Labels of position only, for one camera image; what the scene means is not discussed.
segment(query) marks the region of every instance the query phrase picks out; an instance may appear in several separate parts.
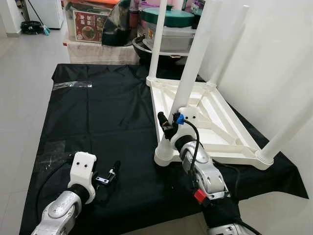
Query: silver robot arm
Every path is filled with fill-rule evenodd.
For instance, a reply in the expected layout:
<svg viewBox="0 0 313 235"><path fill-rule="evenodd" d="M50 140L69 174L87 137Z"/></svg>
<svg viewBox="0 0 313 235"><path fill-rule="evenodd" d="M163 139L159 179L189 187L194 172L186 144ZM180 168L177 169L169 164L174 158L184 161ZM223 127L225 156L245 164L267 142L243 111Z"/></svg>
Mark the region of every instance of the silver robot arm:
<svg viewBox="0 0 313 235"><path fill-rule="evenodd" d="M199 203L203 205L205 203L212 203L215 200L228 200L230 201L230 193L224 182L223 176L220 171L213 165L212 158L207 154L201 144L199 144L198 151L196 153L196 160L194 162L193 169L191 169L191 162L196 150L195 131L188 125L183 124L184 116L195 116L195 109L192 107L180 108L180 113L174 114L173 124L168 123L167 118L162 112L158 113L158 119L160 126L164 132L165 138L171 143L173 149L177 149L179 152L179 158L182 161L182 167L187 174L193 171L195 178L195 184L198 190L194 196ZM233 207L232 203L228 203L224 209L227 210L230 205L230 210L238 209L238 205ZM209 216L224 217L224 214L208 212ZM226 223L218 226L208 228L208 235L259 235L260 233L254 233L247 229L245 226L238 223Z"/></svg>
<svg viewBox="0 0 313 235"><path fill-rule="evenodd" d="M41 222L31 235L68 235L82 211L82 205L91 203L95 198L92 169L96 159L96 156L90 153L75 154L68 189L46 206ZM119 166L120 162L117 161L107 179L96 177L94 180L98 185L107 186L115 179Z"/></svg>

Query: floor mop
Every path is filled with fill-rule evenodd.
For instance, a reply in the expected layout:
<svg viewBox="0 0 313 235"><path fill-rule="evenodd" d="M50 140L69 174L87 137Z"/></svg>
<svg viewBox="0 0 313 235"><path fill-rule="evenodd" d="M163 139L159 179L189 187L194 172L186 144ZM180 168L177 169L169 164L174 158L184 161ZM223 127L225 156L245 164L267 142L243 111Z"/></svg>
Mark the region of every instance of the floor mop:
<svg viewBox="0 0 313 235"><path fill-rule="evenodd" d="M50 29L43 23L43 21L40 19L40 17L38 16L38 14L37 14L37 12L36 12L34 6L33 6L33 4L31 4L30 0L28 0L28 2L29 2L29 4L30 4L31 8L33 8L33 10L34 10L36 16L38 17L38 19L40 20L40 22L41 22L41 24L42 24L42 26L43 26L45 36L48 36L48 35L50 34L50 31L51 31L51 30L50 30Z"/></svg>

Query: black cable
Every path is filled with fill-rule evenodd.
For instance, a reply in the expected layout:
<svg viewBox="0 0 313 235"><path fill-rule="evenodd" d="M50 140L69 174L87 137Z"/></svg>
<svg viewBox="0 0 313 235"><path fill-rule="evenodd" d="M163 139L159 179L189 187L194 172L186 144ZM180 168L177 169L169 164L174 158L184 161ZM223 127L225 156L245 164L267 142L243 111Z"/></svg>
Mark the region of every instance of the black cable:
<svg viewBox="0 0 313 235"><path fill-rule="evenodd" d="M251 227L250 225L246 224L240 219L236 219L236 223L249 229L251 232L255 233L255 235L262 235L259 231L257 231L255 228Z"/></svg>
<svg viewBox="0 0 313 235"><path fill-rule="evenodd" d="M195 147L195 152L194 152L194 156L192 157L192 161L190 164L190 172L193 171L194 165L195 165L195 161L196 161L196 157L197 157L197 152L198 152L198 148L199 148L199 144L200 144L200 136L199 136L199 132L197 130L197 128L195 127L194 124L192 124L190 121L187 121L186 119L183 120L185 123L187 123L188 125L190 125L192 127L192 129L194 129L194 131L196 132L196 147Z"/></svg>
<svg viewBox="0 0 313 235"><path fill-rule="evenodd" d="M39 189L38 189L38 192L37 192L37 195L36 195L36 202L35 202L35 212L36 212L37 224L40 223L40 218L39 218L39 215L38 215L38 202L39 202L40 193L41 193L42 189L44 188L46 182L51 178L51 176L52 176L55 172L57 172L61 167L63 167L66 163L68 163L68 161L63 162L63 163L60 164L58 167L54 168L54 169L47 175L47 177L45 178L45 180L42 182L42 184L40 185L40 187L39 187Z"/></svg>
<svg viewBox="0 0 313 235"><path fill-rule="evenodd" d="M227 168L230 168L230 169L233 169L237 172L237 177L236 177L236 182L235 182L235 188L234 188L234 197L237 199L238 198L238 185L239 185L239 180L240 180L240 171L238 168L234 167L234 166L231 166L231 165L227 165L227 164L223 164L223 163L220 163L214 159L212 159L213 162L217 165L221 165L221 166L224 166L224 167L227 167Z"/></svg>

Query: green pot lid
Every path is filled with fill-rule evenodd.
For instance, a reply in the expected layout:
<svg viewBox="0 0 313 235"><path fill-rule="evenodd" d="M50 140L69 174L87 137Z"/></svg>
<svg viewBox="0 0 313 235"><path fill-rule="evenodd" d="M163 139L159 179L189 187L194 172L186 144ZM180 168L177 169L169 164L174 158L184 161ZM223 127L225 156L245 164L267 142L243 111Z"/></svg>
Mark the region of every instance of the green pot lid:
<svg viewBox="0 0 313 235"><path fill-rule="evenodd" d="M186 11L171 10L171 8L172 6L170 5L166 7L164 26L183 28L192 25L194 20L193 14ZM158 14L158 7L145 8L141 12L141 19L149 23L157 24Z"/></svg>

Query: black tablecloth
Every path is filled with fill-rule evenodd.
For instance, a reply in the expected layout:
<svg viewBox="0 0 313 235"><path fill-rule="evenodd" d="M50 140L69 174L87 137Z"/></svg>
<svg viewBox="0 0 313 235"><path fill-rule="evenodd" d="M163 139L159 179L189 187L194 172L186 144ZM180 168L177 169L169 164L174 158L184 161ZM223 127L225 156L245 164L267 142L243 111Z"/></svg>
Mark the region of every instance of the black tablecloth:
<svg viewBox="0 0 313 235"><path fill-rule="evenodd" d="M179 79L182 69L161 70L159 77ZM43 178L72 151L97 156L97 171L108 172L116 160L122 162L115 192L109 203L98 199L84 208L71 234L121 234L201 211L188 187L180 163L159 167L153 161L157 146L148 70L143 66L57 66L54 83L83 81L92 87L54 90L45 118L38 153L24 208L20 234L36 226L35 196ZM263 147L268 140L239 113L239 119ZM266 171L238 165L240 200L280 191L308 198L297 167L282 153ZM67 165L45 185L39 209L54 200L69 182ZM230 191L236 173L219 167Z"/></svg>

